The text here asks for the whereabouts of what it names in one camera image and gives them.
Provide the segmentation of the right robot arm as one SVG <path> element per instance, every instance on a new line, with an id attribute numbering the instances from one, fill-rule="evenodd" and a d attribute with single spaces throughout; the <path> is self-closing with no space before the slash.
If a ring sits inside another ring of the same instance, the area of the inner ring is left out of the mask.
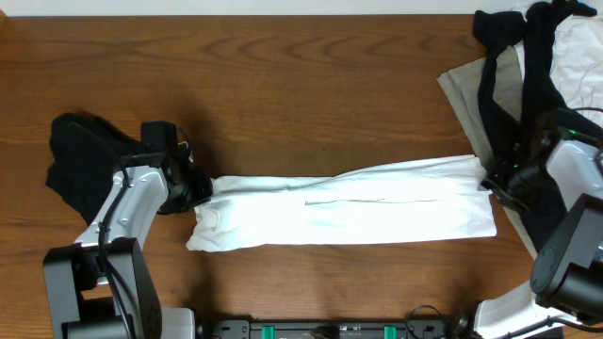
<path id="1" fill-rule="evenodd" d="M 602 331 L 602 130 L 577 110 L 558 108 L 537 122 L 529 158 L 497 192 L 535 213 L 548 188 L 561 214 L 530 279 L 481 302 L 458 329 L 464 338 L 530 338 L 561 326 Z"/>

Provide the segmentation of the white t-shirt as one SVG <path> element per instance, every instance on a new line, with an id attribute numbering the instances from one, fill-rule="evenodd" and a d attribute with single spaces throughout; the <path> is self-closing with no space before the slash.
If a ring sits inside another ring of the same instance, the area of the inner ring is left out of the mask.
<path id="1" fill-rule="evenodd" d="M 371 245 L 493 237 L 480 160 L 455 155 L 334 177 L 221 176 L 195 209 L 189 250 Z"/>

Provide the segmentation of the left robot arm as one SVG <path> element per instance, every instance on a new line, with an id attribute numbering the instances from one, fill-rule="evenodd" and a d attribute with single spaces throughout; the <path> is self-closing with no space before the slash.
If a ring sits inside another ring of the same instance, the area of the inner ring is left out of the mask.
<path id="1" fill-rule="evenodd" d="M 194 165 L 188 135 L 167 121 L 134 139 L 98 117 L 55 118 L 46 184 L 87 229 L 43 259 L 56 338 L 195 338 L 189 308 L 161 305 L 143 246 L 158 215 L 208 202 L 210 179 Z"/>

